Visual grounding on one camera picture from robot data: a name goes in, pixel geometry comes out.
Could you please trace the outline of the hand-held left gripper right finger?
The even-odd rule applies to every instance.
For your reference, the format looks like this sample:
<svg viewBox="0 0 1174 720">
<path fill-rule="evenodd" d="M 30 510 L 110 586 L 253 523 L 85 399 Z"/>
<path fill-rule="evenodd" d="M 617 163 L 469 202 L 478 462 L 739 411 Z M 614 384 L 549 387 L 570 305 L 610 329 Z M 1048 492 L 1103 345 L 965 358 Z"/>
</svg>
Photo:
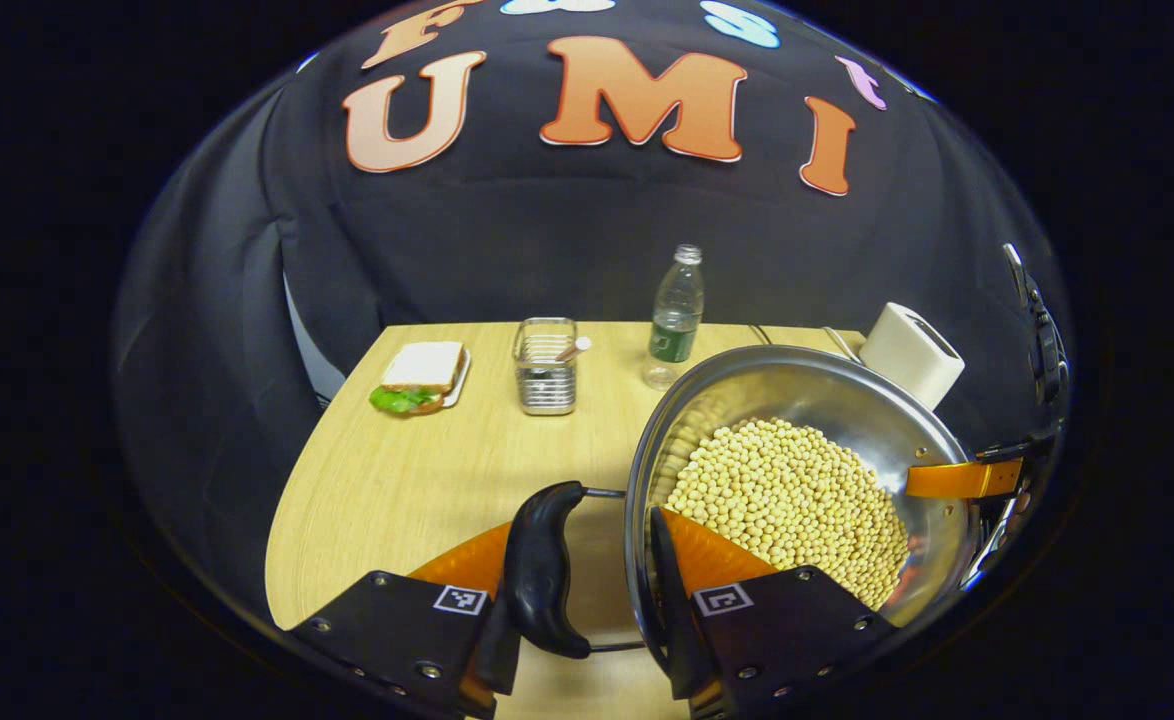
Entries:
<svg viewBox="0 0 1174 720">
<path fill-rule="evenodd" d="M 815 566 L 769 568 L 664 510 L 650 530 L 666 677 L 691 719 L 807 719 L 897 633 Z"/>
</svg>

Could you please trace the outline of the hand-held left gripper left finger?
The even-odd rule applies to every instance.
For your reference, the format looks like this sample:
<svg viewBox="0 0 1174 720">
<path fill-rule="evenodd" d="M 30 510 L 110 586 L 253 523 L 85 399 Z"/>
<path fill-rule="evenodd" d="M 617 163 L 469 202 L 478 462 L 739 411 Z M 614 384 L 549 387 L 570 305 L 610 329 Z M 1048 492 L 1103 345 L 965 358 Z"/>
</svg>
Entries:
<svg viewBox="0 0 1174 720">
<path fill-rule="evenodd" d="M 520 637 L 504 595 L 510 523 L 407 576 L 367 571 L 290 635 L 427 719 L 491 719 L 513 692 Z"/>
</svg>

